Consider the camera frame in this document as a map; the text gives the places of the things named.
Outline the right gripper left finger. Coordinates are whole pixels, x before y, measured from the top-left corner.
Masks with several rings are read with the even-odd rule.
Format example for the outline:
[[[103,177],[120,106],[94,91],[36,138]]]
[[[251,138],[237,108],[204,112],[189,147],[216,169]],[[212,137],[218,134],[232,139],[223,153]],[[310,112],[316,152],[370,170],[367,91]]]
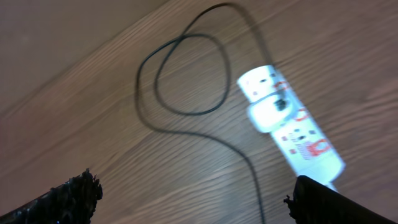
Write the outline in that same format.
[[[1,216],[1,224],[90,224],[99,200],[100,180],[87,169],[64,184]]]

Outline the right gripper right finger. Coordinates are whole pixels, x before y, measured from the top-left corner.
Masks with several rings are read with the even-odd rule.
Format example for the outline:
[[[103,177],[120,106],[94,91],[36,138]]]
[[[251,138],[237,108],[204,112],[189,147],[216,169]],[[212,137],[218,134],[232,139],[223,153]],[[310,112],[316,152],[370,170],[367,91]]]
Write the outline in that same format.
[[[297,224],[396,224],[305,175],[284,203]]]

